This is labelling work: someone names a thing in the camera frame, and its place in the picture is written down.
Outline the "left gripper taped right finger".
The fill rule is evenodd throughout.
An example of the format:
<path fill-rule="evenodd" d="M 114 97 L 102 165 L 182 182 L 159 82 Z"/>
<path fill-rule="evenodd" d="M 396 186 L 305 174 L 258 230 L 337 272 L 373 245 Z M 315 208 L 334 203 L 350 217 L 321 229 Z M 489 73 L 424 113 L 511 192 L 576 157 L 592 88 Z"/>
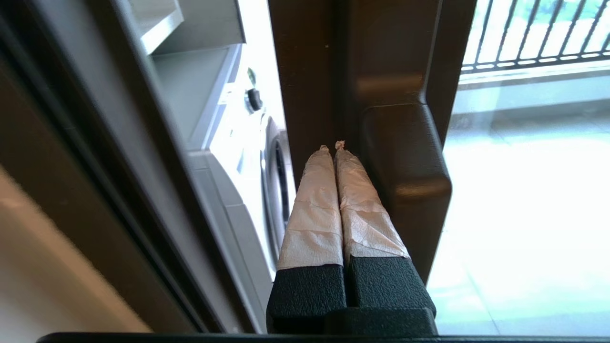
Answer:
<path fill-rule="evenodd" d="M 436 335 L 436 307 L 360 160 L 335 144 L 348 306 L 326 317 L 335 335 Z"/>

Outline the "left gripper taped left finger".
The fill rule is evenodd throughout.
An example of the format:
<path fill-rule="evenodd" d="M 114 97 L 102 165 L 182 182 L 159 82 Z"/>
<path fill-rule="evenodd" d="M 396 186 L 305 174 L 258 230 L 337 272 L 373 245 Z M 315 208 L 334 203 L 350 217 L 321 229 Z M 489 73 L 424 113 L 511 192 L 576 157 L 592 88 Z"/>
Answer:
<path fill-rule="evenodd" d="M 322 334 L 327 315 L 347 307 L 344 243 L 333 158 L 320 146 L 307 160 L 281 246 L 266 325 L 274 334 Z"/>

